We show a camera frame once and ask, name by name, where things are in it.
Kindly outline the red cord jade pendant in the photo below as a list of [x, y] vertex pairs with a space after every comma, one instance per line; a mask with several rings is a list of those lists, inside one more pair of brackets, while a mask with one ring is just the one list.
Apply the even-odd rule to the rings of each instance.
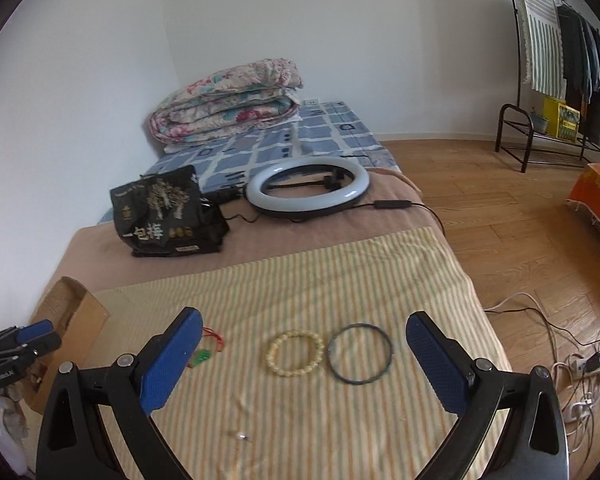
[[223, 336], [220, 335], [216, 330], [212, 330], [212, 328], [204, 326], [200, 344], [198, 344], [198, 347], [192, 354], [192, 357], [189, 359], [187, 367], [194, 368], [206, 361], [209, 361], [212, 356], [222, 352], [224, 347], [225, 341]]

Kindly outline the open cardboard box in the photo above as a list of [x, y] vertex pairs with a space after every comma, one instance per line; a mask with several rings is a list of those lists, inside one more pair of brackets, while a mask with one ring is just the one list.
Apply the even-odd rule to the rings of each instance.
[[53, 284], [31, 321], [52, 322], [61, 345], [37, 359], [23, 379], [23, 399], [32, 411], [44, 413], [58, 367], [67, 361], [82, 366], [108, 318], [105, 307], [79, 281], [63, 276]]

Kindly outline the black snack bag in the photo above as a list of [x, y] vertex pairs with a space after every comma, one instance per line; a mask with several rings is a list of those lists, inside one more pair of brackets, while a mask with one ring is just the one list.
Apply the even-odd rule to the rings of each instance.
[[113, 188], [110, 200], [118, 237], [136, 258], [212, 254], [230, 232], [220, 206], [202, 195], [193, 166]]

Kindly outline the yellow striped cloth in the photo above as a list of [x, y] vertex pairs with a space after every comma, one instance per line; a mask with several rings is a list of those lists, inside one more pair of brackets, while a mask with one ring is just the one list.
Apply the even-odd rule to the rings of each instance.
[[[405, 340], [427, 312], [507, 368], [469, 276], [434, 230], [101, 292], [89, 367], [137, 352], [184, 307], [225, 341], [155, 422], [196, 479], [411, 479], [454, 424]], [[238, 441], [243, 432], [249, 442]]]

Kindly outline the brown blanket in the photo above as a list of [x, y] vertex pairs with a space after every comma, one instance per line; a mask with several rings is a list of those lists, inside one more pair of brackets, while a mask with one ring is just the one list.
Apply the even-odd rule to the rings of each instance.
[[80, 282], [92, 294], [162, 278], [209, 272], [235, 264], [279, 257], [295, 252], [367, 240], [368, 238], [431, 228], [445, 240], [440, 222], [422, 207], [375, 209], [375, 200], [422, 199], [420, 189], [404, 174], [386, 168], [370, 172], [370, 188], [364, 206], [303, 222], [257, 217], [245, 200], [223, 207], [230, 232], [219, 252], [175, 258], [136, 258], [118, 237], [111, 222], [80, 229], [67, 247], [46, 285], [51, 290], [64, 276]]

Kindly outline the black clothes rack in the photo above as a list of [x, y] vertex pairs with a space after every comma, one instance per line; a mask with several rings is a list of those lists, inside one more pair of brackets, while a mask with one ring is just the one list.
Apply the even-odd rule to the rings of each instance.
[[[516, 94], [515, 99], [503, 104], [498, 112], [494, 150], [503, 152], [518, 162], [521, 172], [526, 172], [531, 165], [578, 168], [590, 162], [592, 155], [596, 155], [600, 161], [600, 147], [586, 140], [580, 129], [574, 143], [551, 138], [545, 133], [545, 96], [522, 82], [524, 54], [521, 49], [521, 31], [514, 0], [510, 0], [510, 3], [516, 35]], [[555, 3], [556, 6], [569, 6], [565, 0], [555, 0]]]

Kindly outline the yellow box on rack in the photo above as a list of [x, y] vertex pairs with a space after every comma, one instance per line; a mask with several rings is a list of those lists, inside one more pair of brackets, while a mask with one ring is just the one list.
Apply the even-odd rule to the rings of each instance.
[[546, 96], [543, 117], [547, 120], [545, 133], [551, 138], [576, 142], [580, 126], [580, 112], [561, 100]]

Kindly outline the folded floral quilt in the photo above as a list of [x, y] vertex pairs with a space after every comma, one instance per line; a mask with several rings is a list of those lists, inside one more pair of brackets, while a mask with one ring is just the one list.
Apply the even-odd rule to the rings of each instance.
[[299, 118], [303, 81], [286, 58], [238, 65], [167, 96], [148, 117], [152, 136], [166, 148], [226, 139]]

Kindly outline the blue checkered bed sheet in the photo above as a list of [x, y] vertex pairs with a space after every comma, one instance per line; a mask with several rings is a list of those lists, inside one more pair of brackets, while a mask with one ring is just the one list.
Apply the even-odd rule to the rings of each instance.
[[346, 103], [303, 105], [298, 122], [251, 129], [163, 156], [148, 174], [110, 191], [112, 209], [105, 218], [118, 218], [123, 205], [136, 205], [143, 212], [151, 188], [169, 171], [181, 174], [185, 168], [193, 168], [195, 197], [221, 205], [242, 197], [250, 179], [259, 172], [272, 176], [278, 167], [284, 167], [285, 174], [293, 174], [312, 168], [312, 162], [302, 160], [314, 156], [351, 159], [367, 169], [399, 169], [390, 152]]

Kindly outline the dark hanging clothes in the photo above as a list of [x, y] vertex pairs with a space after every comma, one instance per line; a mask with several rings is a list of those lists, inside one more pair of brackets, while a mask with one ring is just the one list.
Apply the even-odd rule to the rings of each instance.
[[580, 133], [600, 147], [600, 32], [571, 6], [557, 14], [567, 104], [580, 110]]

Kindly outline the striped hanging towel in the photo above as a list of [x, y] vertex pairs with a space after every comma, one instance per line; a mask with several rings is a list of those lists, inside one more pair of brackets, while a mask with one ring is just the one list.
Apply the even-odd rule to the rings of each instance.
[[522, 82], [543, 96], [566, 92], [562, 34], [555, 0], [514, 0], [524, 54]]

